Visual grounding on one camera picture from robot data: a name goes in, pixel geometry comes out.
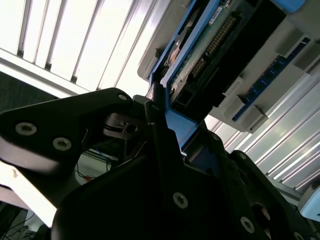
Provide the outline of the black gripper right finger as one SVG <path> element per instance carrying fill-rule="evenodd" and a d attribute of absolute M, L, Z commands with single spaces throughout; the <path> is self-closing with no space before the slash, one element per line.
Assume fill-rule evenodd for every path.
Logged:
<path fill-rule="evenodd" d="M 222 140 L 202 122 L 208 165 L 218 178 L 246 240 L 317 240 L 304 218 L 242 151 L 228 153 Z"/>

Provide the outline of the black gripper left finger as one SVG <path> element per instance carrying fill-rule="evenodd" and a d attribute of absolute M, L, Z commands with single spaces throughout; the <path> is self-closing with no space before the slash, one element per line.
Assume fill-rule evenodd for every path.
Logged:
<path fill-rule="evenodd" d="M 4 111 L 0 115 L 0 184 L 39 217 L 54 218 L 73 192 L 65 186 L 77 161 L 92 147 L 120 139 L 136 147 L 146 143 L 146 151 L 131 152 L 119 166 L 146 156 L 177 167 L 183 162 L 165 114 L 163 89 L 151 97 L 129 97 L 118 88 Z"/>

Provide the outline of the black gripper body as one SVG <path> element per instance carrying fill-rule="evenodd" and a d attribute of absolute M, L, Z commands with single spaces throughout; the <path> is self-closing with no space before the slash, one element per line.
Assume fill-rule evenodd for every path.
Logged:
<path fill-rule="evenodd" d="M 140 156 L 73 191 L 58 208 L 53 240 L 250 240 L 253 220 L 218 180 L 186 164 Z"/>

